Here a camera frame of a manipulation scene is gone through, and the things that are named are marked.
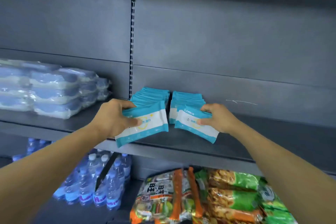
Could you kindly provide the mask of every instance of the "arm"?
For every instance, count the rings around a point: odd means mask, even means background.
[[[201,110],[212,118],[198,124],[237,138],[299,224],[335,222],[334,179],[239,121],[225,106],[206,104]]]
[[[25,223],[47,201],[84,155],[106,138],[141,121],[126,118],[122,108],[132,102],[112,99],[103,103],[94,119],[30,156],[0,169],[0,216],[3,223]]]

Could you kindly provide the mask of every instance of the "hand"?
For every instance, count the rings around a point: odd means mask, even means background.
[[[122,114],[123,108],[136,107],[131,101],[111,99],[103,103],[99,111],[88,126],[98,130],[99,135],[105,140],[122,133],[126,128],[142,124],[140,119],[126,118]]]
[[[201,111],[212,113],[210,119],[199,119],[198,125],[212,126],[222,133],[233,133],[237,130],[241,121],[238,120],[224,105],[221,104],[205,104]]]

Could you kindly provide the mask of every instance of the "forearm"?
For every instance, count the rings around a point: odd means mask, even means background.
[[[334,222],[332,178],[243,123],[230,134],[246,147],[298,223]]]
[[[88,125],[0,169],[2,220],[26,220],[52,196],[83,156],[104,140],[102,136]]]

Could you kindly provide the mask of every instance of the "person's left arm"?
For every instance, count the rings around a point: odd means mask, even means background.
[[[85,127],[59,141],[0,169],[2,223],[25,223],[38,211],[79,164],[83,156],[106,138],[120,134],[141,121],[126,118],[122,108],[132,102],[112,99],[103,103]]]

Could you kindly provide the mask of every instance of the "person's left hand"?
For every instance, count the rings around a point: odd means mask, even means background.
[[[103,103],[93,120],[88,124],[89,127],[98,130],[103,140],[122,133],[126,128],[136,127],[142,124],[140,119],[126,118],[122,114],[123,108],[136,107],[131,101],[111,99]]]

